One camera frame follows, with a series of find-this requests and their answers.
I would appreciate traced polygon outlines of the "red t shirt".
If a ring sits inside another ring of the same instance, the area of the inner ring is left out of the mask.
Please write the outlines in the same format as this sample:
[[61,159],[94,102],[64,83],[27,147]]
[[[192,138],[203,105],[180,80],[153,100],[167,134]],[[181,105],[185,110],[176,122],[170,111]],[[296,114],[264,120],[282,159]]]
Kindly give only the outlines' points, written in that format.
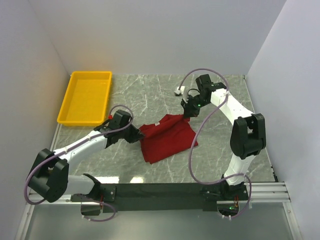
[[139,130],[144,134],[140,140],[144,161],[155,164],[189,149],[196,135],[189,122],[182,114],[166,114],[156,123],[142,125]]

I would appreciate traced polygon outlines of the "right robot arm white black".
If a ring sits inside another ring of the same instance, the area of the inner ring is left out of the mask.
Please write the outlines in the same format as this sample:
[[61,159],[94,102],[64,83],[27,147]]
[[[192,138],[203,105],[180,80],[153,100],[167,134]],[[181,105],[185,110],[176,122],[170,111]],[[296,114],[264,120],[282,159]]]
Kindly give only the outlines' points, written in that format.
[[230,148],[232,157],[227,170],[220,180],[211,185],[220,187],[220,195],[235,196],[244,189],[248,179],[247,170],[253,159],[266,147],[266,123],[261,113],[253,113],[238,102],[230,93],[227,80],[214,83],[208,74],[196,78],[195,96],[180,84],[174,91],[181,96],[184,118],[196,118],[202,107],[209,104],[221,111],[232,124]]

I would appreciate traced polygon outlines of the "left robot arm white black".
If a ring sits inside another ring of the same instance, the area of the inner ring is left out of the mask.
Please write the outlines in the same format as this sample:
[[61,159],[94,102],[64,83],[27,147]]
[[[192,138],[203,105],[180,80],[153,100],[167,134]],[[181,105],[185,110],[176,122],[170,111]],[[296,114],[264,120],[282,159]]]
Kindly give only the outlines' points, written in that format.
[[102,151],[119,140],[132,144],[144,138],[144,134],[133,124],[133,113],[117,110],[102,124],[96,126],[85,137],[56,150],[41,150],[31,167],[25,182],[44,201],[53,203],[65,194],[82,195],[94,201],[112,199],[115,194],[105,195],[101,182],[90,174],[70,175],[88,156]]

